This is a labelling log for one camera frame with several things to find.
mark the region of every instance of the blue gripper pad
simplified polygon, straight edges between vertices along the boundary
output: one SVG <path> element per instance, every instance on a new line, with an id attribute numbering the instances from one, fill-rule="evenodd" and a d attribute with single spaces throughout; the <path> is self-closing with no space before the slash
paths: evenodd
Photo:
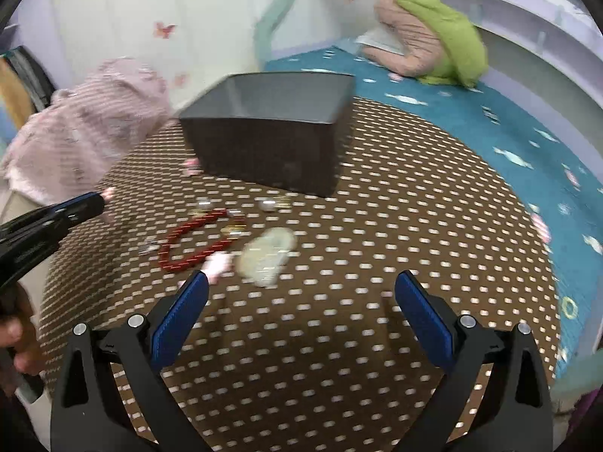
<path id="1" fill-rule="evenodd" d="M 454 365 L 453 338 L 427 300 L 424 288 L 411 273 L 404 271 L 396 279 L 394 294 L 429 361 L 444 371 L 450 370 Z"/>
<path id="2" fill-rule="evenodd" d="M 173 365 L 193 325 L 209 298 L 209 282 L 195 272 L 179 290 L 179 296 L 151 338 L 151 368 L 155 373 Z"/>

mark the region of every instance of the pink plush cloth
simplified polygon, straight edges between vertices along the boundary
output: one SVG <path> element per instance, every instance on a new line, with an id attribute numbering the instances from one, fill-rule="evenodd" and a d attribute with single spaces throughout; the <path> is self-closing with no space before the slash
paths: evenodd
<path id="1" fill-rule="evenodd" d="M 0 168 L 12 190 L 50 205 L 94 190 L 111 166 L 170 118 L 165 81 L 129 58 L 105 62 L 29 117 Z"/>
<path id="2" fill-rule="evenodd" d="M 380 22 L 392 27 L 405 55 L 363 47 L 364 55 L 402 76 L 422 76 L 431 72 L 444 55 L 444 47 L 432 30 L 395 0 L 378 0 L 375 14 Z"/>

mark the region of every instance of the yellow ring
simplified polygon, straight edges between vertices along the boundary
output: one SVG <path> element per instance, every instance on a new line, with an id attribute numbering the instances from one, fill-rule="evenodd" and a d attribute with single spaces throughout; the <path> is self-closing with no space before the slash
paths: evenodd
<path id="1" fill-rule="evenodd" d="M 568 304 L 573 306 L 571 313 L 568 312 Z M 578 305 L 567 296 L 562 299 L 562 311 L 565 317 L 568 319 L 576 319 L 578 317 Z"/>

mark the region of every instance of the lavender wall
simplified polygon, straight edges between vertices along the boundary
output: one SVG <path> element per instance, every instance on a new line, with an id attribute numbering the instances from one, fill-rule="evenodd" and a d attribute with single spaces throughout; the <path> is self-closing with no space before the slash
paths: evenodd
<path id="1" fill-rule="evenodd" d="M 52 0 L 22 0 L 12 22 L 19 24 L 14 45 L 26 46 L 57 87 L 73 86 L 71 68 L 54 19 Z"/>

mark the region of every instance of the metal screw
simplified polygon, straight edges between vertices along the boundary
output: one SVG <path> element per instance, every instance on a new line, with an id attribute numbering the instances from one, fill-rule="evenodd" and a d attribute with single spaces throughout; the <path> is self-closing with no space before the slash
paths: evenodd
<path id="1" fill-rule="evenodd" d="M 81 334 L 84 334 L 87 329 L 88 326 L 86 326 L 86 323 L 77 323 L 77 325 L 73 327 L 73 333 L 79 336 Z"/>
<path id="2" fill-rule="evenodd" d="M 461 326 L 465 328 L 473 328 L 476 324 L 475 318 L 469 315 L 461 316 Z"/>
<path id="3" fill-rule="evenodd" d="M 532 328 L 530 328 L 530 325 L 528 325 L 527 323 L 518 324 L 517 329 L 519 330 L 520 333 L 523 333 L 523 334 L 530 334 L 532 332 Z"/>
<path id="4" fill-rule="evenodd" d="M 128 320 L 128 325 L 131 326 L 132 328 L 138 328 L 141 324 L 143 324 L 145 321 L 145 317 L 142 315 L 133 315 L 130 316 L 129 320 Z"/>

